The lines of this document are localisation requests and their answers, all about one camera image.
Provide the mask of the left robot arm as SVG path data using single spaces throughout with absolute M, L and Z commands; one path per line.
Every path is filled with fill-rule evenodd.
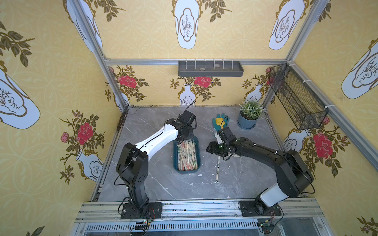
M 172 141 L 182 142 L 194 136 L 192 124 L 196 118 L 177 118 L 167 120 L 163 127 L 147 139 L 124 145 L 116 166 L 118 179 L 128 189 L 128 203 L 138 214 L 149 209 L 149 198 L 144 182 L 149 174 L 149 160 Z

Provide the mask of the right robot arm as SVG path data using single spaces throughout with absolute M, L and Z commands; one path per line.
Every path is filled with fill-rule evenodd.
M 295 150 L 275 150 L 241 137 L 221 144 L 212 141 L 206 151 L 224 157 L 225 160 L 233 154 L 249 157 L 275 171 L 277 183 L 255 198 L 256 210 L 261 212 L 287 198 L 297 198 L 314 181 L 307 165 Z

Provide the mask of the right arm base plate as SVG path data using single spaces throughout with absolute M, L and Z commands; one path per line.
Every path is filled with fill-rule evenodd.
M 238 208 L 241 210 L 242 216 L 264 216 L 275 217 L 282 216 L 283 213 L 280 210 L 278 204 L 268 207 L 260 201 L 239 201 Z

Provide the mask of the teal plastic storage box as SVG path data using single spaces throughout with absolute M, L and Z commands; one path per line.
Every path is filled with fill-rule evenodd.
M 173 167 L 180 174 L 195 173 L 201 166 L 199 141 L 196 136 L 189 140 L 173 142 Z

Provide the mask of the chopsticks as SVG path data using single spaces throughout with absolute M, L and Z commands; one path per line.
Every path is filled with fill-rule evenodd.
M 216 180 L 215 182 L 218 182 L 219 181 L 219 170 L 220 170 L 220 160 L 221 160 L 221 157 L 218 156 L 217 158 L 217 165 L 216 165 Z

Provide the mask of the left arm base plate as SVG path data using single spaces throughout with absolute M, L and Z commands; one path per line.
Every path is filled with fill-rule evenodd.
M 162 202 L 149 202 L 141 208 L 133 204 L 123 204 L 121 219 L 159 219 L 162 214 Z

